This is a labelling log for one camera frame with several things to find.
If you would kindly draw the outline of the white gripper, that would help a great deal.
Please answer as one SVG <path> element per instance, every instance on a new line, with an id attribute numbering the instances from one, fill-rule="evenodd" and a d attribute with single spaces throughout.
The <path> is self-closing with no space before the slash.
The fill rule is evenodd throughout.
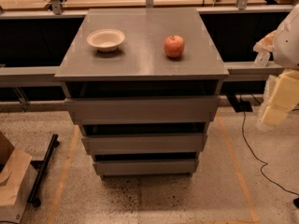
<path id="1" fill-rule="evenodd" d="M 274 30 L 258 41 L 253 50 L 272 52 L 276 32 Z M 264 86 L 259 121 L 263 126 L 277 127 L 297 105 L 299 105 L 299 71 L 285 69 L 278 77 L 270 75 Z"/>

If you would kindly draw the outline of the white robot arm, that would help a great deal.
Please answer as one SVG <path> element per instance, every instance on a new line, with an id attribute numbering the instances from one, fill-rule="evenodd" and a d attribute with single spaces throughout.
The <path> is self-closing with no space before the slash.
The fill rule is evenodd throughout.
<path id="1" fill-rule="evenodd" d="M 277 127 L 299 105 L 299 5 L 293 7 L 278 28 L 257 42 L 256 66 L 266 66 L 270 55 L 284 71 L 266 81 L 259 112 L 262 129 Z"/>

